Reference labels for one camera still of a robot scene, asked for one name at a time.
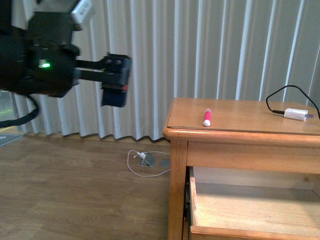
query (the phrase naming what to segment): wooden tabletop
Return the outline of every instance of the wooden tabletop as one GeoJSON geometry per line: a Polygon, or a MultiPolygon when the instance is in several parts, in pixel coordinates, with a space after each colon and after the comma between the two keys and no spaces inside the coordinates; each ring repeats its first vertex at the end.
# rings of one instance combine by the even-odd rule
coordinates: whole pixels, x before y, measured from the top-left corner
{"type": "Polygon", "coordinates": [[[270,102],[269,105],[273,110],[308,110],[314,118],[306,121],[284,118],[272,113],[265,101],[175,98],[163,134],[168,139],[190,139],[201,133],[202,141],[212,140],[217,135],[238,136],[243,140],[245,135],[320,146],[320,119],[315,108],[292,102],[270,102]],[[203,126],[207,108],[211,109],[210,127],[203,126]]]}

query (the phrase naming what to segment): wooden nightstand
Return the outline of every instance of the wooden nightstand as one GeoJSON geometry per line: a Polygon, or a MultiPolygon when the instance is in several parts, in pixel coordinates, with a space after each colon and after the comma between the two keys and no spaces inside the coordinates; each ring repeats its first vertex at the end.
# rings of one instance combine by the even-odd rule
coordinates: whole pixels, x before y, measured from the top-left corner
{"type": "Polygon", "coordinates": [[[186,173],[192,240],[320,239],[318,114],[270,105],[307,109],[314,119],[286,119],[259,101],[173,100],[163,129],[171,142],[169,240],[182,239],[186,173]],[[211,126],[203,127],[207,108],[211,126]]]}

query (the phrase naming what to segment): black wire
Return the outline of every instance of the black wire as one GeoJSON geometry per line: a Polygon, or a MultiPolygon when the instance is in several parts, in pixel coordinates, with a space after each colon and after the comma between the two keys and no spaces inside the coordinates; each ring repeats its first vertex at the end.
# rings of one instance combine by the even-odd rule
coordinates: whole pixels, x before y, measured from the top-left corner
{"type": "Polygon", "coordinates": [[[268,107],[268,109],[269,109],[271,112],[275,113],[275,114],[285,114],[285,111],[272,110],[272,109],[270,108],[270,106],[269,106],[268,99],[269,99],[271,96],[275,95],[276,93],[280,92],[282,89],[285,89],[285,88],[288,88],[288,87],[293,87],[293,88],[299,89],[300,92],[302,92],[302,94],[314,105],[314,107],[315,107],[315,109],[316,109],[316,111],[317,111],[317,113],[318,113],[319,120],[320,120],[320,111],[319,111],[319,108],[317,107],[317,105],[315,104],[315,102],[312,101],[312,99],[311,99],[300,87],[298,87],[298,86],[296,86],[296,85],[285,85],[285,86],[281,87],[279,90],[277,90],[277,91],[275,91],[274,93],[272,93],[272,94],[270,94],[269,96],[267,96],[266,99],[265,99],[265,103],[266,103],[266,106],[268,107]]]}
{"type": "Polygon", "coordinates": [[[30,95],[26,95],[26,98],[30,99],[35,106],[35,109],[29,112],[27,115],[20,117],[18,119],[13,119],[13,120],[6,120],[6,121],[0,121],[0,128],[8,128],[12,126],[20,126],[23,124],[26,124],[30,122],[31,120],[35,119],[36,116],[39,115],[40,113],[40,107],[37,103],[37,101],[31,97],[30,95]]]}

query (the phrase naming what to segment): table leg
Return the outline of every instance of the table leg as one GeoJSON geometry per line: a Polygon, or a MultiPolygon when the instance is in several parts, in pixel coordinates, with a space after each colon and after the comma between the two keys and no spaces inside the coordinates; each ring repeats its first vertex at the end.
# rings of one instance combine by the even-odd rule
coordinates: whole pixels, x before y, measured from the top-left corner
{"type": "Polygon", "coordinates": [[[168,240],[182,239],[187,154],[187,141],[171,141],[168,240]]]}

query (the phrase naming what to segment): white cable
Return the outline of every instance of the white cable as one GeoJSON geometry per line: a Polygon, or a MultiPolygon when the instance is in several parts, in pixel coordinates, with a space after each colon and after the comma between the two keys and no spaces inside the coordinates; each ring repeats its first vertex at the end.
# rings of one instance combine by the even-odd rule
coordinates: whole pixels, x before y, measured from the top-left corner
{"type": "Polygon", "coordinates": [[[129,169],[131,172],[133,172],[135,175],[139,176],[139,177],[142,177],[142,178],[158,177],[158,176],[160,176],[160,175],[162,175],[162,174],[165,174],[165,173],[167,173],[167,172],[170,171],[170,169],[168,169],[168,170],[166,170],[166,171],[164,171],[164,172],[161,172],[161,173],[159,173],[159,174],[156,174],[156,175],[140,175],[140,174],[136,173],[135,171],[133,171],[133,170],[131,169],[131,167],[129,166],[129,155],[130,155],[131,152],[135,152],[135,153],[136,153],[136,155],[134,156],[134,158],[136,158],[137,156],[143,156],[143,155],[145,156],[146,153],[158,153],[158,154],[166,154],[166,155],[170,155],[170,154],[169,154],[169,153],[165,153],[165,152],[161,152],[161,151],[138,152],[138,151],[136,151],[136,150],[130,150],[130,151],[128,152],[126,164],[127,164],[127,166],[128,166],[128,169],[129,169]]]}

